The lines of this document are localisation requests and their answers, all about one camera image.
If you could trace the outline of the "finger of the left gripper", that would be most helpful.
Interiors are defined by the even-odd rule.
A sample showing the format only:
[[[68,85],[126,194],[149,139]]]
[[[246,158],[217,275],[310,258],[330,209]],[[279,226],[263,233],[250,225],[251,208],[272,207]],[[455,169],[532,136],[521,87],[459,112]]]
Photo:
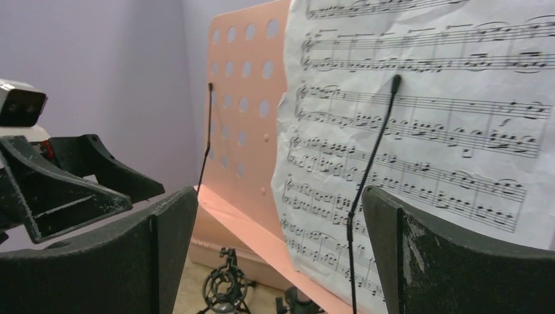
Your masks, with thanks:
[[[119,162],[96,134],[52,137],[49,160],[78,177],[95,176],[97,183],[131,198],[133,203],[165,193],[162,183]]]
[[[25,137],[17,135],[2,138]],[[48,140],[30,143],[48,161],[47,210],[39,215],[39,220],[47,228],[44,241],[132,208],[129,196],[85,177],[73,175],[53,164],[49,160],[52,152]]]

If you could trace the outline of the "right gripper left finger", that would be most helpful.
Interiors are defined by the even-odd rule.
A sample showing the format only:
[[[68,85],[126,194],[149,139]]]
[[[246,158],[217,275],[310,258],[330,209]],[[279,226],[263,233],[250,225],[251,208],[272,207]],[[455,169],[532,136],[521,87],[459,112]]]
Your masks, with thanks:
[[[2,313],[171,313],[196,220],[186,187],[48,247],[1,254]]]

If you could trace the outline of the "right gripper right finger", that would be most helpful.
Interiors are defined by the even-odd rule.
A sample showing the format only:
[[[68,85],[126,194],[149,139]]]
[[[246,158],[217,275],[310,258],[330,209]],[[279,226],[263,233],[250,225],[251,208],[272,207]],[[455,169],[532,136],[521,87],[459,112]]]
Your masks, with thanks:
[[[363,212],[389,313],[553,313],[554,252],[473,232],[368,186]]]

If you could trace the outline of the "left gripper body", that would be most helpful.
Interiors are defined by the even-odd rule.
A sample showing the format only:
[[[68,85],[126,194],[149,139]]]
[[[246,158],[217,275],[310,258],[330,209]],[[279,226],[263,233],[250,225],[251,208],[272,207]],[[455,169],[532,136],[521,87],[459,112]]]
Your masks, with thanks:
[[[48,161],[26,138],[1,139],[1,241],[24,226],[32,242],[47,238],[39,220],[47,203]]]

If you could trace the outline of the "black microphone tripod stand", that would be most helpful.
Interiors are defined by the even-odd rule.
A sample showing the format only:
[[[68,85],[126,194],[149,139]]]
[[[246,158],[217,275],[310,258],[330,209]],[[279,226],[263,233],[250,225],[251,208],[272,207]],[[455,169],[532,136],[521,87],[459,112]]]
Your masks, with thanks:
[[[198,314],[208,313],[251,313],[245,299],[250,288],[258,283],[249,280],[238,267],[235,249],[223,247],[219,257],[224,264],[215,268],[204,280],[202,298],[206,304]]]

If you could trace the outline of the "sheet music page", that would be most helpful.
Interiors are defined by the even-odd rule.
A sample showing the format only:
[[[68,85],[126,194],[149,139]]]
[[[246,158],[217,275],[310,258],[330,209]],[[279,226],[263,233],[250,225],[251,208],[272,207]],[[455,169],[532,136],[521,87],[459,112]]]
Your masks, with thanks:
[[[272,191],[295,270],[385,313],[362,211],[377,185],[554,248],[553,1],[293,1]]]

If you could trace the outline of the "pink music stand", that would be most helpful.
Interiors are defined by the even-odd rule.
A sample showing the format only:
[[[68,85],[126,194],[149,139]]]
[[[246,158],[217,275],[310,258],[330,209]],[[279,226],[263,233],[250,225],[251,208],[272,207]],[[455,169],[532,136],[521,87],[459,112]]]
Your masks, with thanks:
[[[201,201],[244,219],[232,233],[323,302],[387,313],[363,210],[345,234],[355,191],[401,191],[413,142],[406,96],[389,120],[393,73],[408,69],[411,19],[463,1],[272,1],[210,25],[211,150]]]

